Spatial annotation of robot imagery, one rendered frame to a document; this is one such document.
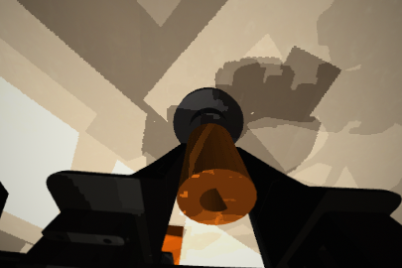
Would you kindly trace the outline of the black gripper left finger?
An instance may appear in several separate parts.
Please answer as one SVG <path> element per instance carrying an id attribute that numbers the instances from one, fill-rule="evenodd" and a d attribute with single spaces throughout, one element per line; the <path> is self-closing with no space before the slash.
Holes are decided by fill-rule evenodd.
<path id="1" fill-rule="evenodd" d="M 60 211 L 109 210 L 135 216 L 143 259 L 158 264 L 176 201 L 187 143 L 132 175 L 66 170 L 47 177 Z"/>

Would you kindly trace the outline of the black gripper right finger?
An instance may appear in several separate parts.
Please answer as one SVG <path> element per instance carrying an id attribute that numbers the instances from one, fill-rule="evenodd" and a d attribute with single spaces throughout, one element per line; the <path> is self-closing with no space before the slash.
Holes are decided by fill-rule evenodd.
<path id="1" fill-rule="evenodd" d="M 287 262 L 325 212 L 391 215 L 400 206 L 399 194 L 382 189 L 309 187 L 236 148 L 257 191 L 248 216 L 264 268 L 289 268 Z"/>

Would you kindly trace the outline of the orange knob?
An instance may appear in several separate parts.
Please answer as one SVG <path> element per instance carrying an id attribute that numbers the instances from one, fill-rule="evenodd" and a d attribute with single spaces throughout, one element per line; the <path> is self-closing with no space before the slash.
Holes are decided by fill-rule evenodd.
<path id="1" fill-rule="evenodd" d="M 207 225 L 232 223 L 251 211 L 256 192 L 225 128 L 207 123 L 193 130 L 177 192 L 184 215 Z"/>

